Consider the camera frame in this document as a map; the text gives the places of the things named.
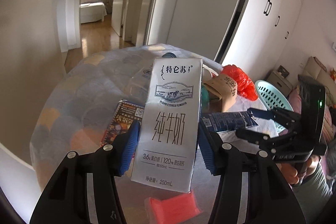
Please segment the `person right hand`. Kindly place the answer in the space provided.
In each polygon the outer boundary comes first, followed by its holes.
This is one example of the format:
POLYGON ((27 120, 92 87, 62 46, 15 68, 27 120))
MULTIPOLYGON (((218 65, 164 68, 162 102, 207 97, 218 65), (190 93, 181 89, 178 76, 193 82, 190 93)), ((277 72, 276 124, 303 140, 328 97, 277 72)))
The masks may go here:
POLYGON ((278 166, 279 170, 281 171, 282 175, 284 176, 284 178, 286 179, 288 184, 297 185, 300 181, 300 178, 304 179, 306 177, 311 176, 313 173, 315 173, 315 170, 318 167, 319 161, 320 161, 320 157, 317 156, 317 155, 312 155, 306 161, 307 170, 305 172, 304 177, 291 164, 288 164, 288 163, 280 164, 280 163, 278 163, 277 166, 278 166))

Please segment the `grey green sleeve forearm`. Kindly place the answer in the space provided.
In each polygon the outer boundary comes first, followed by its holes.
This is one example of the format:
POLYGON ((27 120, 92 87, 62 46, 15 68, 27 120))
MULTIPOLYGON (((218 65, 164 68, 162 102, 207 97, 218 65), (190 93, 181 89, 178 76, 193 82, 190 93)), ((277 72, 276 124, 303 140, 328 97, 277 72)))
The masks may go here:
POLYGON ((311 165, 301 185, 293 188, 293 193, 301 207, 306 223, 312 223, 322 212, 332 196, 323 169, 320 156, 311 155, 311 165))

